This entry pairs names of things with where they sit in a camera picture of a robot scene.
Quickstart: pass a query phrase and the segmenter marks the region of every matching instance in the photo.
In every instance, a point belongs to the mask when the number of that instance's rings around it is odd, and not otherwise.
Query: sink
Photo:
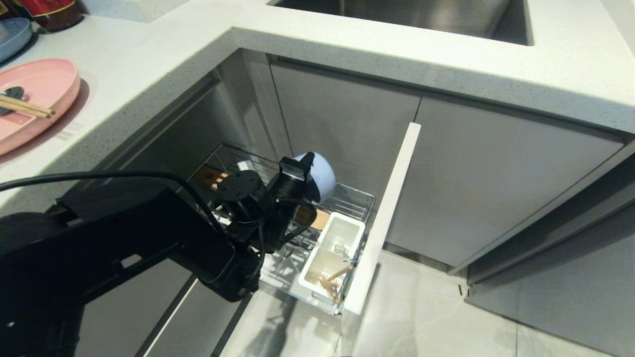
[[[531,45],[525,0],[282,0],[275,6]]]

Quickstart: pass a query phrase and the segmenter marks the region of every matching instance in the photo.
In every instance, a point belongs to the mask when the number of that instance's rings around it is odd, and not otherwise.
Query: cabinet
[[[424,95],[387,241],[464,265],[617,152],[617,137],[533,114]]]
[[[338,182],[380,198],[421,93],[284,62],[271,71],[293,154],[319,152]]]

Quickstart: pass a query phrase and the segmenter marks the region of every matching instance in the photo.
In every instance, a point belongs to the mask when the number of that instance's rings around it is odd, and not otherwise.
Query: tile floor
[[[466,304],[461,278],[388,252],[379,262],[354,356],[608,357]],[[259,291],[221,357],[339,356],[340,333],[339,316]]]

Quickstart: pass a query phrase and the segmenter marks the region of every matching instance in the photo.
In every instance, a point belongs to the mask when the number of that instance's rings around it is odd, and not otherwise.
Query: wooden chopsticks
[[[11,109],[13,111],[20,111],[27,114],[35,115],[40,118],[50,118],[55,114],[55,111],[40,107],[36,104],[31,104],[23,100],[10,98],[4,95],[0,95],[0,107]]]

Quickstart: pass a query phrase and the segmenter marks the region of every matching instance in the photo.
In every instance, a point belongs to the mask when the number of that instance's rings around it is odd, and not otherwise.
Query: blue bowl
[[[0,62],[18,53],[33,36],[28,18],[10,18],[0,21]]]

